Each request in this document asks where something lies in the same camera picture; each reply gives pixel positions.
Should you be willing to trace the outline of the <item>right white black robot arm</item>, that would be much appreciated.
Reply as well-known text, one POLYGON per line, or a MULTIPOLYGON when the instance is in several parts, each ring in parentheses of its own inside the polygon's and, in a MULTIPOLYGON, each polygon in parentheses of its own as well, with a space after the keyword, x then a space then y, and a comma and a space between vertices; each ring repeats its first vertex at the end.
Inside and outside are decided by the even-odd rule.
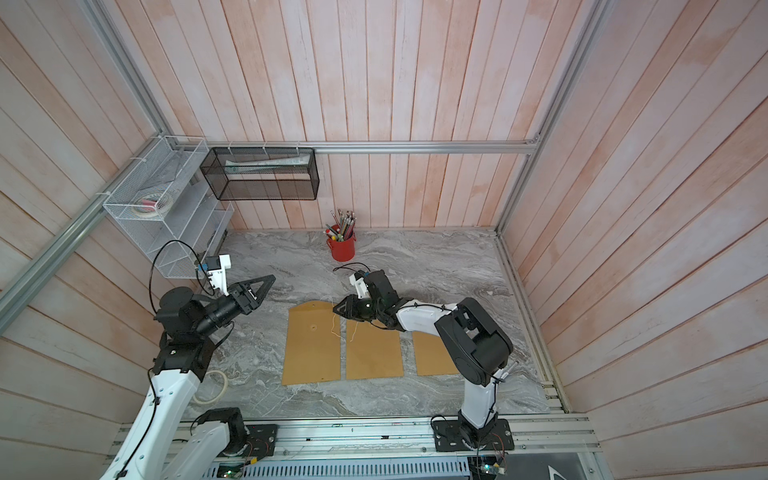
POLYGON ((474 298, 436 304, 400 296, 382 270, 358 270, 350 276, 355 292, 334 305, 333 313, 379 329, 418 332, 441 339, 464 378, 464 397, 455 420, 433 420, 436 441, 482 449, 502 436, 498 427, 498 386, 508 375, 513 343, 474 298))

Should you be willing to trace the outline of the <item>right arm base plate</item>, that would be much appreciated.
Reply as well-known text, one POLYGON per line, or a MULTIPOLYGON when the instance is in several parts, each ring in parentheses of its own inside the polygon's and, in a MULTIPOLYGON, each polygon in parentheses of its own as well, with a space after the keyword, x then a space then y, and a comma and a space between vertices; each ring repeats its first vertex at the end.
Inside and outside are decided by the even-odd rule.
POLYGON ((506 453, 515 449, 509 422, 498 416, 480 429, 462 418, 449 420, 442 415, 434 416, 430 426, 438 452, 493 450, 506 453))

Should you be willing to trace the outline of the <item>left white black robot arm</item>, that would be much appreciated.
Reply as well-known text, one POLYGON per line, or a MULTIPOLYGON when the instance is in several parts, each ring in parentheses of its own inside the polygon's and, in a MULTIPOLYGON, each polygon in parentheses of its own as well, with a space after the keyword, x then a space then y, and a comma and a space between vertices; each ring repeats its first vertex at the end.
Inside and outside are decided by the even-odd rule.
POLYGON ((257 310, 275 281, 266 275, 236 282, 216 298, 188 287, 162 296, 155 320, 163 334, 158 356, 147 371, 147 396, 104 479, 200 479, 220 455, 255 452, 242 413, 233 407, 204 412, 194 421, 182 450, 166 459, 183 413, 221 345, 211 335, 257 310))

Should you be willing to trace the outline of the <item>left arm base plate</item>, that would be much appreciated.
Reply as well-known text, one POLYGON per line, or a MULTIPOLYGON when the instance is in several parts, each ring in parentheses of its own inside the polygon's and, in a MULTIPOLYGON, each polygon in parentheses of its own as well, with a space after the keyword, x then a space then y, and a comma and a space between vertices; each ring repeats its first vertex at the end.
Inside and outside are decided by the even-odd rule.
POLYGON ((198 426, 196 431, 205 426, 223 426, 224 432, 228 434, 228 442, 218 452, 219 456, 261 460, 274 455, 279 428, 277 424, 230 426, 223 422, 206 422, 198 426))

